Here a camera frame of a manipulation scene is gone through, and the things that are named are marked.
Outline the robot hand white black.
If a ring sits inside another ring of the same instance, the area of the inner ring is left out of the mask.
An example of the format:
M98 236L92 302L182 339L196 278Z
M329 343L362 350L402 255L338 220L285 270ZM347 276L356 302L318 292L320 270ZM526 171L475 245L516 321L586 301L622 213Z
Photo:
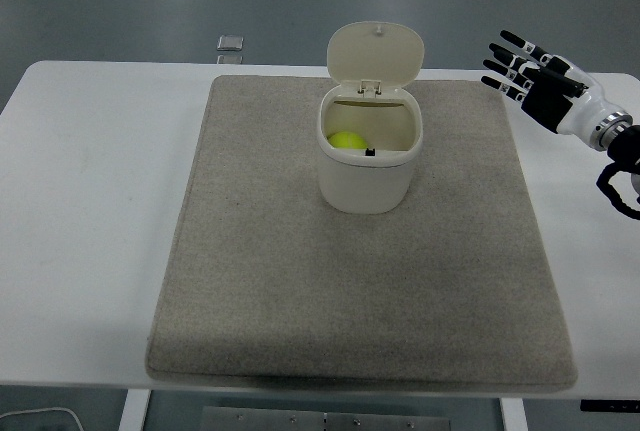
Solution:
M484 76L481 82L516 102L545 129L575 135L599 149L610 126L632 121L626 111L606 99L599 82L566 58L508 30L501 31L500 37L517 50L490 44L493 58L483 65L500 77Z

